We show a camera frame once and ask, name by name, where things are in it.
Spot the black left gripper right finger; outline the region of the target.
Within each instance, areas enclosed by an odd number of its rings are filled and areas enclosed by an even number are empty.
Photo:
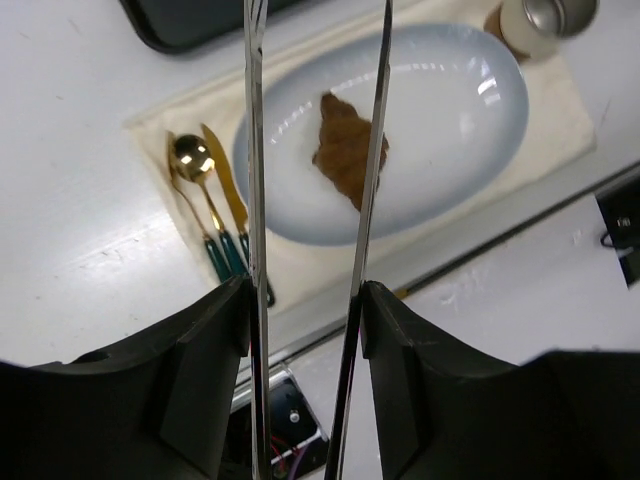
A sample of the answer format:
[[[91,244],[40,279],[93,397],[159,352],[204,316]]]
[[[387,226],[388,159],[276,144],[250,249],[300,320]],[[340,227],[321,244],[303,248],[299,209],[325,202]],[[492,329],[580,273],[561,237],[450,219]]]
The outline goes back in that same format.
[[[635,479],[639,356],[551,351],[521,366],[363,289],[364,355],[387,479]]]

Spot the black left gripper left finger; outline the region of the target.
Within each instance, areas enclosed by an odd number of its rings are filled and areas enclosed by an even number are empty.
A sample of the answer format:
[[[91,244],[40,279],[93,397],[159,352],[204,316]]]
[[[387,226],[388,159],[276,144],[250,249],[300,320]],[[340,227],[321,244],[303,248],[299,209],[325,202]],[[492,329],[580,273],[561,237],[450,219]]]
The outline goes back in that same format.
[[[73,362],[1,366],[5,479],[214,479],[239,362],[247,278]]]

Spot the brown chocolate croissant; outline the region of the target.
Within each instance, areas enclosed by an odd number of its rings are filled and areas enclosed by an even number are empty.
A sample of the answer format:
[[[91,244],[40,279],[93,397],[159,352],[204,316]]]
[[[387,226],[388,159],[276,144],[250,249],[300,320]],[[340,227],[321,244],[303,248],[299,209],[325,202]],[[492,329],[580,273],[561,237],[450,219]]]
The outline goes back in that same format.
[[[312,163],[360,212],[372,124],[331,92],[321,97],[319,146]]]

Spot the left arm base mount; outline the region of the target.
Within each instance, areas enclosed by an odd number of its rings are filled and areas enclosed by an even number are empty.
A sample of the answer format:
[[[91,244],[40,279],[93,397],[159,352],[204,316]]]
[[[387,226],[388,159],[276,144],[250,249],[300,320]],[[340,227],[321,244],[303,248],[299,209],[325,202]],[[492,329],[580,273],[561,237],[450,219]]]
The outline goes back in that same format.
[[[280,364],[269,378],[271,476],[302,479],[326,464],[329,439],[291,370]],[[250,479],[251,385],[236,388],[218,477]]]

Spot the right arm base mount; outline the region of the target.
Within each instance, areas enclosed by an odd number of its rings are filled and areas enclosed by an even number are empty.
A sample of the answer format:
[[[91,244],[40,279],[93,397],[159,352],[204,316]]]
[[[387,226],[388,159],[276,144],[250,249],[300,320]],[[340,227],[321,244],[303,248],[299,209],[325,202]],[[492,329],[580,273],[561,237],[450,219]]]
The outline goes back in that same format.
[[[605,230],[600,245],[616,252],[629,288],[639,283],[639,184],[633,183],[598,200]]]

